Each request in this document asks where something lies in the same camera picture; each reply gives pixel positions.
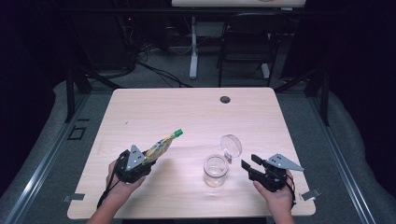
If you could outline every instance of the gray carpet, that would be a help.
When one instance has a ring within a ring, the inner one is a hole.
[[[188,78],[190,53],[176,54],[172,51],[154,50],[148,54],[145,63],[165,70],[193,87],[217,87],[216,50],[218,48],[216,41],[212,43],[214,44],[210,44],[210,41],[205,42],[200,47],[198,78],[195,80]],[[278,57],[276,76],[280,74],[287,46],[285,45],[281,49],[281,55]],[[111,80],[125,88],[169,88],[169,85],[158,75],[140,65],[132,74]],[[85,220],[70,220],[67,217],[69,203],[63,202],[63,199],[64,196],[73,194],[76,189],[111,96],[111,90],[108,87],[94,79],[91,80],[91,83],[93,92],[87,99],[77,93],[80,99],[86,101],[86,104],[78,111],[75,122],[71,124],[71,126],[85,128],[86,131],[81,140],[67,140],[70,130],[65,134],[65,139],[59,145],[59,154],[56,155],[54,163],[50,165],[45,182],[37,195],[34,195],[33,202],[28,204],[27,212],[22,214],[21,223],[85,223]],[[281,83],[275,78],[272,87]],[[177,84],[171,81],[169,84],[177,87]],[[257,84],[257,82],[244,83],[244,85],[249,84]],[[306,99],[301,92],[303,86],[304,84],[301,84],[291,91],[277,95],[300,162],[305,168],[308,186],[322,192],[322,195],[315,200],[317,212],[311,217],[297,217],[296,221],[307,224],[362,223],[345,182],[334,165],[331,156],[332,149],[326,134],[320,128],[319,120],[316,119],[316,111],[310,104],[310,99]],[[54,147],[54,141],[59,133],[64,130],[63,122],[66,118],[64,83],[56,87],[55,92],[57,93],[57,102],[46,127],[20,173],[0,200],[1,223],[6,221],[35,169]],[[340,101],[332,94],[329,119],[334,138],[361,187],[361,193],[376,223],[396,223],[395,199],[375,182],[370,168],[364,161],[364,146],[359,132]]]

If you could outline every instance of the jar lid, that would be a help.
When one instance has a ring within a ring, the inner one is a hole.
[[[211,177],[222,177],[228,172],[228,162],[221,155],[211,155],[205,160],[204,171]]]
[[[227,134],[221,137],[221,149],[224,152],[224,157],[229,160],[235,160],[242,153],[242,144],[239,139],[233,134]]]

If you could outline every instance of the wooden table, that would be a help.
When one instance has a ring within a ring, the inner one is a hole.
[[[221,96],[231,102],[224,104]],[[89,218],[105,189],[108,165],[132,144],[141,151],[177,129],[183,134],[152,167],[151,174],[116,214],[117,218],[206,218],[270,216],[264,198],[248,180],[241,159],[253,168],[252,153],[263,159],[281,153],[299,163],[274,91],[269,88],[195,88],[116,90],[109,102],[76,193],[70,218]],[[230,164],[225,184],[209,187],[204,160],[221,153],[220,138],[238,137],[243,146]],[[296,185],[295,216],[315,213],[304,173],[291,172]]]

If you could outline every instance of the finger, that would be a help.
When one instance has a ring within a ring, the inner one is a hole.
[[[262,195],[262,197],[267,197],[269,193],[271,193],[268,189],[266,189],[259,181],[253,181],[253,185],[256,190]]]
[[[143,175],[143,176],[140,177],[136,182],[134,182],[134,185],[136,185],[136,187],[139,188],[139,187],[143,184],[143,182],[145,181],[145,179],[146,179],[146,176]]]
[[[114,170],[114,166],[116,165],[116,161],[113,161],[113,162],[111,162],[109,165],[108,165],[108,173],[109,174],[111,174],[112,172],[113,172],[113,170]]]

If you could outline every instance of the black cable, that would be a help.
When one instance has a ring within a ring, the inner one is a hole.
[[[192,88],[192,86],[190,86],[190,85],[188,85],[188,84],[186,84],[186,83],[181,82],[180,79],[178,79],[178,77],[176,77],[176,76],[174,76],[174,75],[172,75],[172,74],[170,74],[170,73],[168,73],[168,72],[165,72],[165,71],[163,71],[163,70],[161,70],[161,69],[158,69],[158,68],[151,67],[151,66],[149,66],[149,65],[147,65],[147,64],[145,64],[145,63],[137,62],[137,64],[140,64],[140,65],[142,65],[143,67],[147,68],[148,70],[151,70],[151,71],[155,72],[155,73],[156,73],[157,75],[159,75],[162,79],[163,79],[164,77],[166,77],[166,78],[171,79],[172,81],[175,81],[176,83],[178,83],[178,87],[179,87],[179,88],[181,88],[182,86],[185,86],[185,87],[188,87],[188,88]],[[168,84],[170,87],[172,87],[166,80],[163,79],[163,81],[166,82],[166,84]]]
[[[59,7],[56,3],[56,1],[52,0],[51,3],[53,4],[54,7]],[[73,20],[70,16],[65,16],[62,15],[61,18],[63,19],[63,22],[65,24],[65,27],[68,29],[68,31],[70,32],[70,34],[74,37],[76,43],[79,44],[79,46],[81,47],[82,51],[85,53],[85,56],[87,57],[89,63],[93,66],[96,67],[99,71],[100,70],[104,70],[102,69],[100,66],[98,66],[98,64],[94,61],[94,59],[91,57],[91,54],[87,51],[87,48],[85,46],[85,44],[83,43],[81,36],[79,34],[79,32],[76,30],[76,26],[73,23]],[[115,78],[115,77],[124,77],[128,74],[130,74],[134,69],[130,64],[127,64],[127,68],[121,70],[119,73],[117,74],[113,74],[113,75],[109,75],[109,76],[102,76],[105,77],[107,79],[111,79],[111,78]]]
[[[288,178],[290,178],[290,180],[291,180],[291,184],[293,185],[293,188],[291,188],[291,186],[289,185],[289,183],[286,181],[285,182],[285,184],[286,184],[286,186],[289,188],[289,190],[291,191],[291,199],[292,199],[292,202],[291,202],[291,208],[293,208],[293,206],[295,205],[295,204],[297,204],[297,202],[296,202],[296,194],[295,194],[295,185],[294,185],[294,181],[293,181],[293,178],[291,178],[291,176],[289,176],[289,175],[286,175]]]
[[[98,209],[98,208],[102,205],[102,203],[103,203],[103,201],[105,200],[105,198],[107,197],[108,193],[109,193],[114,187],[116,187],[117,184],[120,183],[120,181],[117,181],[117,183],[115,183],[113,186],[111,186],[111,183],[113,182],[114,174],[116,173],[116,167],[117,167],[117,165],[118,165],[118,163],[119,163],[119,161],[120,161],[120,158],[121,158],[121,156],[119,156],[119,157],[117,158],[117,160],[116,160],[116,164],[114,165],[114,169],[113,169],[113,172],[111,173],[110,180],[109,180],[108,183],[107,183],[106,190],[103,192],[102,196],[100,197],[99,202],[98,202],[98,204],[96,205],[96,209]]]

